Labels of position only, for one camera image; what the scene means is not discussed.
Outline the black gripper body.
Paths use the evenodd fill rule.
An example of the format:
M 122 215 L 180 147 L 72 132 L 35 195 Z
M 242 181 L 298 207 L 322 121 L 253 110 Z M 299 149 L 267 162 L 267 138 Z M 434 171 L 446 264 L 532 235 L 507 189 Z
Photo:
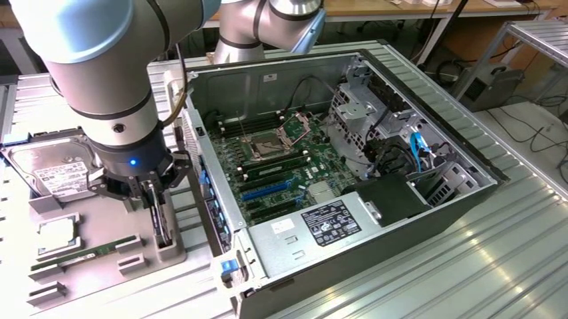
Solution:
M 147 177 L 151 171 L 162 175 L 172 166 L 162 131 L 151 131 L 142 140 L 124 146 L 107 146 L 94 140 L 91 146 L 106 171 L 106 183 L 114 188 L 128 188 L 130 177 Z

